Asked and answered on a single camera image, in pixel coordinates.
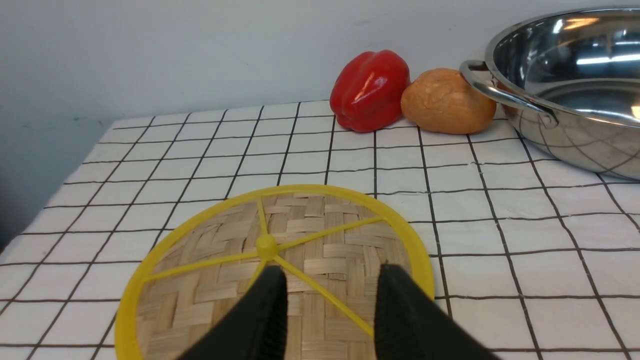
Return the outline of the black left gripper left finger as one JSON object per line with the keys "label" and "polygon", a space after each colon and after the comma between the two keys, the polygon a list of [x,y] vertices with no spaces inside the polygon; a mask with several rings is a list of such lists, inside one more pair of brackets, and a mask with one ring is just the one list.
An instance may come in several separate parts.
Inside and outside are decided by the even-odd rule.
{"label": "black left gripper left finger", "polygon": [[285,273],[270,265],[180,360],[283,360],[288,335]]}

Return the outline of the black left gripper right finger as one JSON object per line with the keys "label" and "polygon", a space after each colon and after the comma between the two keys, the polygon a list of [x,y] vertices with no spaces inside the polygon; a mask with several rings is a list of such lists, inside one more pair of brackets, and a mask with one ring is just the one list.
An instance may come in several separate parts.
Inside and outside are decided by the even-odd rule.
{"label": "black left gripper right finger", "polygon": [[374,349],[378,360],[496,360],[397,264],[377,281]]}

